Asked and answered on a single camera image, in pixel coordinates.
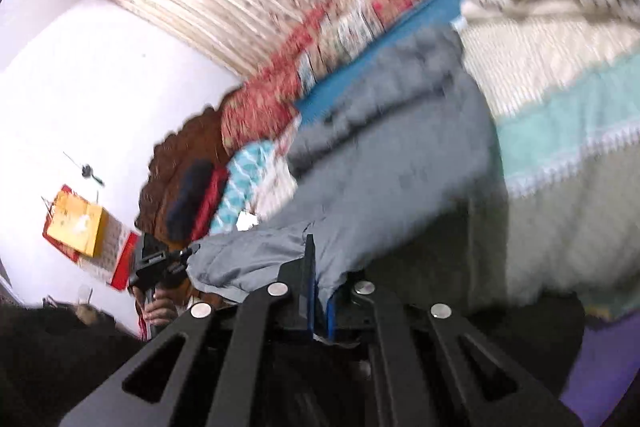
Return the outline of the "person's left hand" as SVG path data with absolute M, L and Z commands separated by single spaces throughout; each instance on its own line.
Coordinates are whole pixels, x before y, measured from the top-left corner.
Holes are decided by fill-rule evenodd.
M 147 303 L 139 288 L 132 288 L 139 317 L 148 325 L 166 326 L 178 317 L 177 294 L 172 289 L 156 288 Z

